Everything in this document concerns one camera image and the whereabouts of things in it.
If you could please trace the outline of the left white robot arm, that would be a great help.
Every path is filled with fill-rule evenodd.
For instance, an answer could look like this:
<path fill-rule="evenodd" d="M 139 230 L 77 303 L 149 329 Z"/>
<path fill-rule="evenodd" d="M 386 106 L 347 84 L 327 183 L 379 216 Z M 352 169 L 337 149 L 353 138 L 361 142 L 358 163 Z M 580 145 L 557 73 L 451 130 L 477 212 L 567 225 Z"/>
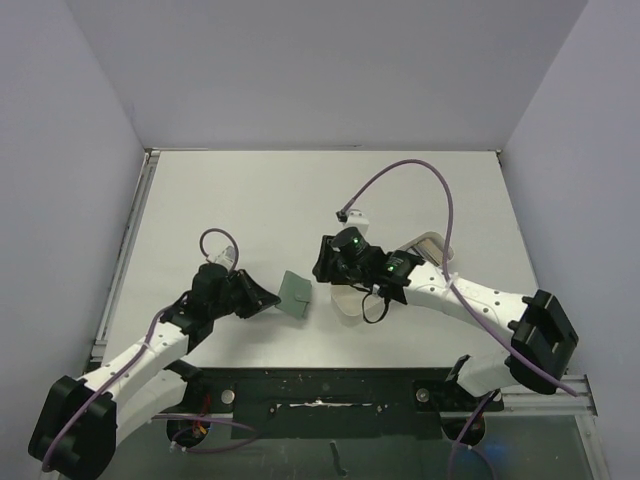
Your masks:
<path fill-rule="evenodd" d="M 79 378 L 65 375 L 50 387 L 29 455 L 46 473 L 98 478 L 115 453 L 126 403 L 202 343 L 217 320 L 248 319 L 280 301 L 243 269 L 201 265 L 190 289 L 154 316 L 144 337 L 102 367 Z"/>

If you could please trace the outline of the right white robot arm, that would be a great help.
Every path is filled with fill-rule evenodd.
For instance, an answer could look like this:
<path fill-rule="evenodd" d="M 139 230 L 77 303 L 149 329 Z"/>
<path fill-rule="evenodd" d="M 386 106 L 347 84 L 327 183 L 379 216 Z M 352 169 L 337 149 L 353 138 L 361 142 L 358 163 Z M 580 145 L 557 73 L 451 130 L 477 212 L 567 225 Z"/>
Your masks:
<path fill-rule="evenodd" d="M 456 408 L 469 408 L 481 396 L 513 385 L 541 395 L 576 393 L 562 377 L 579 337 L 549 292 L 526 296 L 454 277 L 417 255 L 369 244 L 355 227 L 323 236 L 312 273 L 320 283 L 361 290 L 385 306 L 439 311 L 496 340 L 500 350 L 465 354 L 450 371 L 445 395 Z"/>

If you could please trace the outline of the green leather card holder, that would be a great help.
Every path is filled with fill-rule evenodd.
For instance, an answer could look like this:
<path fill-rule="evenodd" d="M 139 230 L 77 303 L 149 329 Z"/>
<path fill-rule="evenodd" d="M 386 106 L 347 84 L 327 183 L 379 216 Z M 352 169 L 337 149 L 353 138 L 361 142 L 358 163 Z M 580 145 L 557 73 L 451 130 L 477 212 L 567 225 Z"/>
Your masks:
<path fill-rule="evenodd" d="M 297 320 L 304 320 L 312 301 L 312 283 L 309 279 L 287 270 L 279 288 L 280 302 L 276 308 Z"/>

